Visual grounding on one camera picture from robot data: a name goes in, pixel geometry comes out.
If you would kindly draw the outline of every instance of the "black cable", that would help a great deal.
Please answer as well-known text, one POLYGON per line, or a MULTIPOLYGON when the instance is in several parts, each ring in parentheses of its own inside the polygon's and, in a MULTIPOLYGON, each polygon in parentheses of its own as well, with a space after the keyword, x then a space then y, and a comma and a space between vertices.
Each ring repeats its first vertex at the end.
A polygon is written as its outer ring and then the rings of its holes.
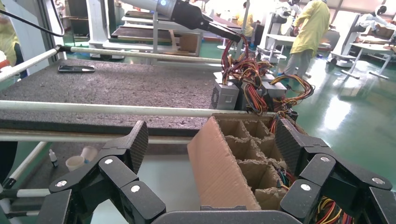
POLYGON ((49 30, 47 30, 47 29, 45 29, 45 28, 42 28, 42 27, 40 27, 40 26, 38 26, 38 25, 36 25, 36 24, 34 24, 34 23, 32 23, 32 22, 27 21, 26 19, 23 19, 23 18, 21 18, 21 17, 19 17, 19 16, 17 16, 17 15, 14 15, 14 14, 12 14, 12 13, 6 12, 6 11, 4 11, 4 10, 1 10, 1 9, 0 9, 0 13, 2 13, 2 14, 4 14, 4 15, 8 15, 9 17, 12 17, 12 18, 14 18, 14 19, 16 19, 16 20, 19 20, 19 21, 21 21, 21 22, 24 22, 24 23, 26 23, 26 24, 28 24, 28 25, 30 25, 30 26, 33 26, 34 28, 37 28, 37 29, 39 29, 39 30, 41 30, 41 31, 43 31, 43 32, 45 32, 45 33, 51 34, 51 35, 53 35, 53 36, 63 37, 63 36, 64 36, 64 28, 63 28, 62 22, 61 22, 61 20, 60 20, 60 18, 59 18, 59 15, 58 15, 58 13, 57 13, 57 8, 55 7, 54 0, 51 0, 51 5, 52 5, 52 8, 54 9, 54 13, 55 13, 55 15, 56 15, 56 17, 57 17, 58 24, 59 24, 59 26, 60 26, 60 28, 61 28, 61 34, 56 34, 56 33, 52 32, 52 31, 49 31, 49 30))

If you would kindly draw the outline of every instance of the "white cup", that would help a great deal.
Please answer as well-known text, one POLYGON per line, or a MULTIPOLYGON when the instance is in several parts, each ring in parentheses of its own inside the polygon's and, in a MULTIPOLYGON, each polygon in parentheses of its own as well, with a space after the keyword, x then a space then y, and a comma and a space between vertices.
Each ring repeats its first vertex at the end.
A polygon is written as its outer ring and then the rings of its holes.
POLYGON ((84 165, 84 160, 84 157, 82 157, 81 155, 75 155, 66 160, 66 166, 71 172, 75 169, 82 167, 84 165))
POLYGON ((81 153, 81 156, 84 157, 85 162, 91 162, 96 157, 97 154, 98 154, 98 150, 95 147, 85 146, 83 148, 83 152, 81 153))

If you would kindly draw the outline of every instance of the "smartphone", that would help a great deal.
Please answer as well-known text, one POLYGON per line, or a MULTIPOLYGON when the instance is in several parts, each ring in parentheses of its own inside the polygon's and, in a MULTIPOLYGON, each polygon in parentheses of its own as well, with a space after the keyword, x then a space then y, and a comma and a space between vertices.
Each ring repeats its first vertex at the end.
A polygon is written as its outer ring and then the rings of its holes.
POLYGON ((95 67, 92 66, 69 66, 60 65, 58 68, 59 73, 93 73, 95 67))

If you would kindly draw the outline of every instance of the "white rod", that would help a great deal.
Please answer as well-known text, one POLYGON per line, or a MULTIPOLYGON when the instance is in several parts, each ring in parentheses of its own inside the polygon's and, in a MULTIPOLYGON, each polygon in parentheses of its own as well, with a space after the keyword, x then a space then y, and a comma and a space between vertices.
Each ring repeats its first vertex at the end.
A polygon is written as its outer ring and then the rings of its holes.
POLYGON ((101 55, 118 55, 118 56, 127 56, 127 57, 145 57, 145 58, 154 58, 154 59, 171 60, 171 61, 183 61, 183 62, 200 62, 200 63, 215 63, 215 64, 221 63, 220 59, 213 59, 213 58, 177 56, 177 55, 162 55, 162 54, 151 54, 151 53, 120 51, 120 50, 107 50, 107 49, 71 47, 71 52, 101 54, 101 55))
POLYGON ((153 106, 71 104, 0 100, 0 110, 51 111, 73 113, 107 113, 144 116, 208 118, 214 113, 247 113, 246 111, 210 110, 195 108, 173 108, 153 106))
MULTIPOLYGON (((0 133, 0 141, 46 141, 46 142, 107 142, 109 140, 123 137, 104 136, 104 135, 76 135, 76 134, 22 134, 22 133, 0 133)), ((186 145, 191 141, 191 137, 162 137, 149 136, 149 144, 166 144, 166 145, 186 145)))
POLYGON ((50 194, 48 189, 20 189, 16 193, 17 197, 45 197, 50 194))
POLYGON ((27 211, 26 215, 27 216, 38 216, 38 213, 40 213, 40 211, 27 211))
POLYGON ((56 49, 51 49, 51 50, 49 50, 47 52, 44 52, 44 53, 42 53, 40 55, 37 55, 34 58, 31 58, 31 59, 29 59, 29 60, 27 60, 27 61, 25 61, 25 62, 23 62, 21 64, 18 64, 16 66, 14 66, 14 67, 12 67, 12 68, 0 73, 0 82, 6 80, 6 79, 8 79, 8 78, 10 78, 10 77, 12 77, 12 76, 14 76, 16 74, 19 74, 21 71, 24 71, 24 70, 32 67, 33 65, 39 63, 40 61, 43 61, 43 60, 45 60, 47 58, 50 58, 50 57, 56 55, 57 53, 58 53, 58 51, 56 49))
MULTIPOLYGON (((3 186, 0 184, 0 193, 3 192, 3 186)), ((10 213, 11 203, 8 198, 3 198, 0 200, 0 208, 3 209, 4 214, 10 213)))
POLYGON ((39 155, 42 149, 47 145, 47 142, 42 141, 37 144, 33 151, 25 158, 25 160, 18 166, 18 168, 10 175, 10 179, 18 180, 23 171, 32 163, 32 161, 39 155))
POLYGON ((14 217, 8 220, 10 224, 23 224, 18 217, 14 217))

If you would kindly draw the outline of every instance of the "cardboard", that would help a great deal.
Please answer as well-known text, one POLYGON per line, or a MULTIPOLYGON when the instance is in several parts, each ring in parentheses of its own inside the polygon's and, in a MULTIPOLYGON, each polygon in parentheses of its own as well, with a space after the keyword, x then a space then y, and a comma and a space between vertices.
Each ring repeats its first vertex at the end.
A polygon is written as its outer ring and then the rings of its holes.
POLYGON ((286 191, 276 169, 286 163, 268 129, 273 116, 214 114, 199 130, 187 148, 202 206, 279 208, 286 191))
POLYGON ((181 36, 179 39, 179 45, 181 51, 196 52, 198 45, 198 36, 183 34, 183 36, 181 36))

